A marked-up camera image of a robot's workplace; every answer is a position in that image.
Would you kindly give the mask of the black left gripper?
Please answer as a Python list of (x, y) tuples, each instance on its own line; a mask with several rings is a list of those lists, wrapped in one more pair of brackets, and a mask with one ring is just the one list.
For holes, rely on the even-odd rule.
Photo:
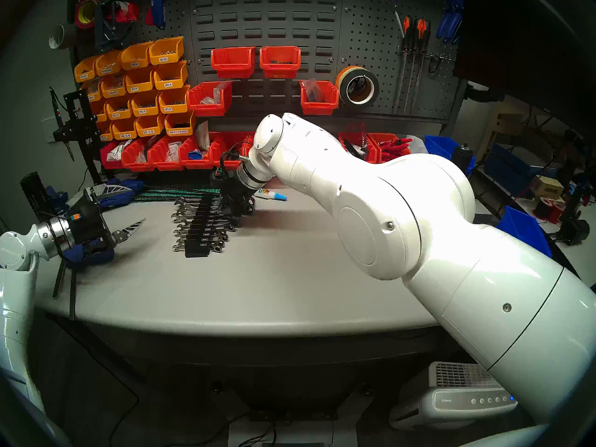
[(128, 241), (146, 218), (126, 227), (110, 224), (109, 230), (100, 204), (129, 204), (133, 196), (132, 189), (119, 184), (87, 187), (65, 215), (75, 242), (66, 257), (114, 257), (116, 244)]

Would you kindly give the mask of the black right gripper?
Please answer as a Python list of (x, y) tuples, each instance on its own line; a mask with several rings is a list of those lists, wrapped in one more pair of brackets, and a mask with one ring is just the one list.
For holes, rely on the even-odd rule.
[(227, 177), (222, 182), (222, 211), (233, 211), (234, 217), (254, 213), (253, 198), (256, 190), (242, 183), (237, 177)]

